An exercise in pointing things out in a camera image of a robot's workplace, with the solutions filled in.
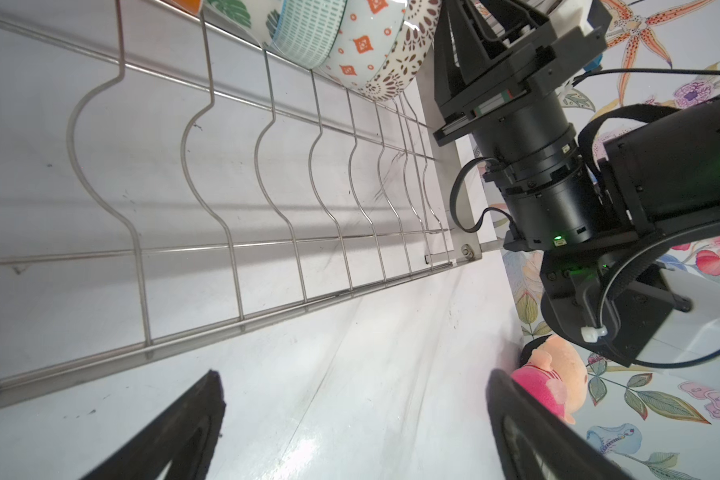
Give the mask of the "stainless steel dish rack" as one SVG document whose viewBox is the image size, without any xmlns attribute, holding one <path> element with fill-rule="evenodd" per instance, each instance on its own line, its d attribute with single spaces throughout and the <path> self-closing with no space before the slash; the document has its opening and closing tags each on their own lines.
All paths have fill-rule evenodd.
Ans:
<svg viewBox="0 0 720 480">
<path fill-rule="evenodd" d="M 0 409 L 480 258 L 431 90 L 165 1 L 0 1 Z"/>
</svg>

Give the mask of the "pale green bowl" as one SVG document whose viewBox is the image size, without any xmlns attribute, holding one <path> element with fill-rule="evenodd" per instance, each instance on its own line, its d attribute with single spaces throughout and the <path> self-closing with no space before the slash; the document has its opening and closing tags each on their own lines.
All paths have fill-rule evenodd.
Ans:
<svg viewBox="0 0 720 480">
<path fill-rule="evenodd" d="M 309 70 L 329 56 L 346 9 L 343 0 L 290 0 L 268 13 L 270 49 Z"/>
</svg>

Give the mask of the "pink plush pig toy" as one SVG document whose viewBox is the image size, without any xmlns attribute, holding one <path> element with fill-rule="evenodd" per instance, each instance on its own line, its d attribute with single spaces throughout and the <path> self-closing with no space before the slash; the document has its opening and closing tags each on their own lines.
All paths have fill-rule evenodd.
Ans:
<svg viewBox="0 0 720 480">
<path fill-rule="evenodd" d="M 530 350 L 528 360 L 510 378 L 558 419 L 576 423 L 573 414 L 586 401 L 588 374 L 570 342 L 550 335 Z"/>
</svg>

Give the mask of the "green geometric pattern bowl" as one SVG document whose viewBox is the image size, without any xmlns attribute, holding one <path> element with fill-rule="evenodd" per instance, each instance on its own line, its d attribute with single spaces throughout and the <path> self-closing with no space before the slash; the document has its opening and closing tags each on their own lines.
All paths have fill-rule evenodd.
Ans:
<svg viewBox="0 0 720 480">
<path fill-rule="evenodd" d="M 359 91 L 378 73 L 407 11 L 405 0 L 348 0 L 333 47 L 318 71 Z"/>
</svg>

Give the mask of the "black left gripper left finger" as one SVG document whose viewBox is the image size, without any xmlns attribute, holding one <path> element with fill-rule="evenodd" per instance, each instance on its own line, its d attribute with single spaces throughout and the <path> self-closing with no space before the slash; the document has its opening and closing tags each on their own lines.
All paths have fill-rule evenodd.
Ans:
<svg viewBox="0 0 720 480">
<path fill-rule="evenodd" d="M 220 374 L 210 370 L 87 479 L 204 479 L 226 404 Z"/>
</svg>

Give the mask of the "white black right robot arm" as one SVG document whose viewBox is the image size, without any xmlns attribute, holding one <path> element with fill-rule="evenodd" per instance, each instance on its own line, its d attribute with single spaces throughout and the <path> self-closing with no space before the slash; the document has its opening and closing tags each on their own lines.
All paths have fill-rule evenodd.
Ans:
<svg viewBox="0 0 720 480">
<path fill-rule="evenodd" d="M 542 314 L 550 328 L 622 365 L 667 317 L 688 312 L 660 257 L 720 235 L 720 95 L 678 109 L 611 112 L 637 128 L 593 145 L 603 119 L 576 129 L 565 82 L 598 75 L 611 15 L 599 1 L 543 13 L 523 1 L 447 1 L 434 39 L 434 95 L 446 145 L 471 136 L 476 164 L 505 201 L 509 251 L 543 255 Z"/>
</svg>

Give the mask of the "green leaf pattern bowl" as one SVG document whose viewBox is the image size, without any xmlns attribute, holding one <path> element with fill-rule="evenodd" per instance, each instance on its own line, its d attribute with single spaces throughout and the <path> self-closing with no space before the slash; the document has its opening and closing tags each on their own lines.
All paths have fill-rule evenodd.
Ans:
<svg viewBox="0 0 720 480">
<path fill-rule="evenodd" d="M 244 30 L 268 48 L 278 27 L 281 0 L 205 0 L 204 6 Z"/>
</svg>

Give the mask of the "white lattice pattern bowl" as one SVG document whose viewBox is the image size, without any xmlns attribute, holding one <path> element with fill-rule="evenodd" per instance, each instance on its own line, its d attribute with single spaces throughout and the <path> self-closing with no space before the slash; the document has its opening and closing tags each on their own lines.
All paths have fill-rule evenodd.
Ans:
<svg viewBox="0 0 720 480">
<path fill-rule="evenodd" d="M 405 90 L 421 69 L 434 42 L 442 4 L 441 0 L 408 2 L 392 49 L 379 72 L 360 89 L 362 95 L 375 101 L 387 101 Z"/>
</svg>

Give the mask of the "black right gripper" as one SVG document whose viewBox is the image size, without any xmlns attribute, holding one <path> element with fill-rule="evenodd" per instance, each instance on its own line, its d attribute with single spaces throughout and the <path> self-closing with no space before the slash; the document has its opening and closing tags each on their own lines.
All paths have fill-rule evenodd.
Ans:
<svg viewBox="0 0 720 480">
<path fill-rule="evenodd" d="M 446 1 L 434 40 L 438 145 L 553 94 L 606 49 L 611 16 L 599 1 L 562 1 L 545 14 L 524 1 Z"/>
</svg>

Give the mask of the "white bowl orange outside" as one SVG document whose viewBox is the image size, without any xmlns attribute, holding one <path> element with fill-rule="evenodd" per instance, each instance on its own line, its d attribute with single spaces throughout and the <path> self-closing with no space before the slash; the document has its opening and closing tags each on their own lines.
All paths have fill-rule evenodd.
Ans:
<svg viewBox="0 0 720 480">
<path fill-rule="evenodd" d="M 165 0 L 165 2 L 193 16 L 198 16 L 203 8 L 202 0 Z"/>
</svg>

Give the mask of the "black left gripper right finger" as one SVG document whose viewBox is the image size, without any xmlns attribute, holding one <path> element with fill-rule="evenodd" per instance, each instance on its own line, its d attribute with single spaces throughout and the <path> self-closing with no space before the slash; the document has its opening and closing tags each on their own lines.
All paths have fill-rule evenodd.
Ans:
<svg viewBox="0 0 720 480">
<path fill-rule="evenodd" d="M 487 411 L 506 479 L 629 477 L 503 370 L 492 371 L 488 379 Z"/>
</svg>

